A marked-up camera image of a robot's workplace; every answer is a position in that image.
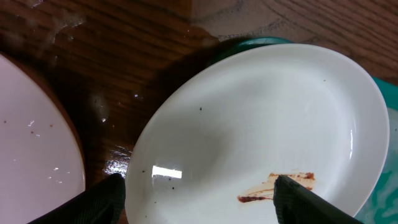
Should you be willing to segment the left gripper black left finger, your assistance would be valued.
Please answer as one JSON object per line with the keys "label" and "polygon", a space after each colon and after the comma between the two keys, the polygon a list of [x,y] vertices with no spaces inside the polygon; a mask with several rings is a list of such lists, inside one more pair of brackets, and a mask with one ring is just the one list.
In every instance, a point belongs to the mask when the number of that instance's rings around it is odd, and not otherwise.
{"label": "left gripper black left finger", "polygon": [[29,224],[117,223],[126,199],[125,180],[115,173]]}

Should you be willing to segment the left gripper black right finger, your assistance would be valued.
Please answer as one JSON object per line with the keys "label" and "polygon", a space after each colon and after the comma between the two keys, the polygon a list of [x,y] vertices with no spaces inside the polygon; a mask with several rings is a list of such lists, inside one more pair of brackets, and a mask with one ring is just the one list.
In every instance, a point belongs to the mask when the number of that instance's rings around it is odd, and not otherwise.
{"label": "left gripper black right finger", "polygon": [[361,224],[286,175],[274,182],[273,203],[279,224]]}

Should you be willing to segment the white plate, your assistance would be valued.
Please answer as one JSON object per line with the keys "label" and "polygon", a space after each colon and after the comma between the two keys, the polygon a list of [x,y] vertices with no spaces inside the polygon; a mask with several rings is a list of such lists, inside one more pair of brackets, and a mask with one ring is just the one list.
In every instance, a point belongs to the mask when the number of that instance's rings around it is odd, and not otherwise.
{"label": "white plate", "polygon": [[51,88],[1,56],[1,223],[29,223],[85,190],[80,143]]}
{"label": "white plate", "polygon": [[195,75],[150,119],[126,174],[129,223],[276,223],[271,179],[306,175],[356,215],[386,161],[389,117],[371,78],[324,47],[241,52]]}

